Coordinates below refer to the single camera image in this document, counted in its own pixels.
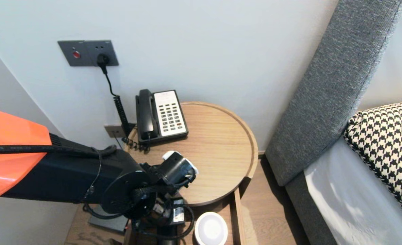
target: baseboard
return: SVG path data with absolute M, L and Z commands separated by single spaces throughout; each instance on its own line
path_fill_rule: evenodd
M 259 150 L 258 151 L 258 158 L 259 159 L 265 159 L 266 158 L 265 151 Z

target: gray upholstered headboard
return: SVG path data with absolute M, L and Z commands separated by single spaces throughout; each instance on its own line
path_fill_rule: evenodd
M 372 78 L 402 0 L 340 0 L 266 149 L 286 185 L 341 135 Z

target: white round object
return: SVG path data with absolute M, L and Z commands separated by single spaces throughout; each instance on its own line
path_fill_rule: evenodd
M 227 223 L 215 212 L 201 214 L 195 223 L 195 238 L 199 245 L 224 245 L 227 236 Z

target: wall outlet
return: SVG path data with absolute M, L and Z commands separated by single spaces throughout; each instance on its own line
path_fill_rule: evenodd
M 117 55 L 115 54 L 114 51 L 114 46 L 112 45 L 112 41 L 110 40 L 85 41 L 85 45 L 94 66 L 98 66 L 97 57 L 99 54 L 105 54 L 109 57 L 109 64 L 107 64 L 107 66 L 119 65 Z
M 104 129 L 109 134 L 110 138 L 124 138 L 125 133 L 121 125 L 107 125 Z
M 105 54 L 110 65 L 119 65 L 111 40 L 57 41 L 70 66 L 98 66 L 97 56 Z

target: wooden tabletop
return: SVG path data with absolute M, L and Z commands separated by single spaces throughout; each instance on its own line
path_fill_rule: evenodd
M 213 203 L 234 191 L 242 179 L 252 177 L 258 148 L 246 123 L 231 111 L 205 102 L 181 104 L 189 129 L 187 138 L 151 146 L 149 152 L 128 149 L 137 163 L 161 164 L 162 155 L 180 152 L 199 170 L 196 179 L 180 194 L 191 206 Z M 129 138 L 137 141 L 133 130 Z

